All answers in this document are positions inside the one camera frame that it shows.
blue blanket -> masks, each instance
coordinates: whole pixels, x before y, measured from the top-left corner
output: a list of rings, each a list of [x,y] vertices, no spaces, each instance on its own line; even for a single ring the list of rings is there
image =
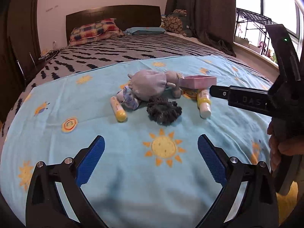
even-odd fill
[[[206,214],[221,185],[212,178],[197,149],[206,134],[229,157],[243,163],[269,165],[270,117],[229,107],[212,98],[212,116],[200,118],[197,103],[177,99],[182,115],[170,126],[150,121],[146,108],[128,112],[118,123],[110,97],[128,83],[127,74],[141,69],[174,70],[184,76],[207,74],[218,85],[268,89],[270,82],[220,56],[178,56],[119,63],[60,78],[33,88],[13,120],[0,165],[1,192],[25,223],[27,190],[38,161],[61,163],[88,147],[97,135],[105,151],[82,190],[109,227],[195,227]],[[169,158],[152,150],[159,143]],[[70,217],[73,213],[57,184]],[[240,190],[238,203],[244,193]],[[236,208],[231,211],[232,217]]]

glue stick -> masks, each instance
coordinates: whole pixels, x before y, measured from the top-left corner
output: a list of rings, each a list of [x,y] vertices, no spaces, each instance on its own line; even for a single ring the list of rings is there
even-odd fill
[[[124,122],[127,119],[127,114],[116,97],[110,98],[110,103],[117,121]]]
[[[210,94],[208,90],[199,90],[197,93],[197,106],[199,108],[199,112],[201,118],[208,118],[211,116],[211,101]]]

bed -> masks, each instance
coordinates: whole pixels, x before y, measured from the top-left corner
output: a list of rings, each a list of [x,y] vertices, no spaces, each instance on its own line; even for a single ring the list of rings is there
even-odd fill
[[[67,40],[74,27],[107,17],[116,17],[122,30],[160,25],[159,7],[90,9],[66,16]],[[269,164],[265,131],[270,118],[228,107],[224,100],[212,100],[208,120],[184,95],[177,100],[182,116],[171,126],[150,121],[144,107],[129,112],[126,123],[117,123],[109,98],[128,83],[128,73],[141,69],[212,75],[225,86],[267,90],[272,85],[234,57],[169,34],[123,36],[61,50],[20,95],[1,129],[1,192],[22,222],[35,163],[73,157],[97,134],[105,137],[105,154],[82,190],[109,227],[195,227],[221,189],[197,150],[203,133],[228,156]],[[72,117],[78,118],[78,133],[62,133],[61,125]],[[175,143],[179,155],[172,161],[157,163],[149,153],[159,136]],[[57,187],[67,213],[77,219]],[[228,218],[235,215],[244,190],[243,185]]]

human hand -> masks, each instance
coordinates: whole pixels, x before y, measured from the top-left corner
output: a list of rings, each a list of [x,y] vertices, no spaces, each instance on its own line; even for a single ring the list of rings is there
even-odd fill
[[[304,154],[304,135],[295,136],[280,143],[274,134],[272,122],[268,126],[267,134],[271,135],[268,144],[270,147],[270,167],[273,171],[281,162],[281,154],[287,156]]]

wooden headboard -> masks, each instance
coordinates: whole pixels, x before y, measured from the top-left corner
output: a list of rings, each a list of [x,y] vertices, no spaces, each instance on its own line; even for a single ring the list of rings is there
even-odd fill
[[[67,43],[69,43],[71,32],[75,27],[108,18],[116,18],[116,25],[122,31],[134,26],[159,27],[161,25],[161,11],[159,6],[118,5],[93,8],[66,16],[65,29]]]

